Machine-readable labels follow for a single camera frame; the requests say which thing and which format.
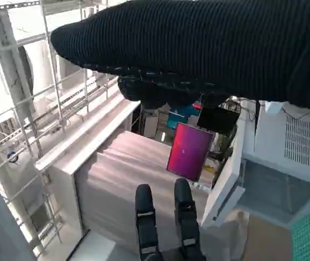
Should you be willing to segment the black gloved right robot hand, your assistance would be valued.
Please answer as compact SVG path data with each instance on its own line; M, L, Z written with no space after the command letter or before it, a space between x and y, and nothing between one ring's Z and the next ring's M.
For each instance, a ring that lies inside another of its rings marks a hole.
M237 96L310 109L310 1L127 1L50 41L146 108Z

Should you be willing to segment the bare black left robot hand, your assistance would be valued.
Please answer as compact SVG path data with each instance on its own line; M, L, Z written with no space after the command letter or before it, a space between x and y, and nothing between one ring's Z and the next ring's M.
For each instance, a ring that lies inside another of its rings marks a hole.
M185 178L178 178L174 186L174 220L180 246L161 252L156 227L156 210L151 188L140 184L135 195L135 225L140 260L206 260L201 250L197 209Z

